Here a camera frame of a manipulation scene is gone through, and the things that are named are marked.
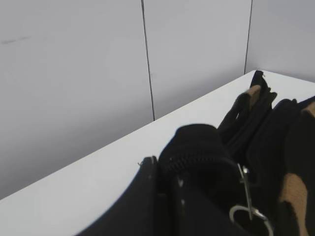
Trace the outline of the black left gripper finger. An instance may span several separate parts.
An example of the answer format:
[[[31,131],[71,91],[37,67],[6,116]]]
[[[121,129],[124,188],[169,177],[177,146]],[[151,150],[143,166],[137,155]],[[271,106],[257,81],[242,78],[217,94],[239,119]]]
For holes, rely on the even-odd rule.
[[[145,157],[140,163],[141,177],[140,193],[143,197],[154,197],[157,192],[158,161],[155,156]]]

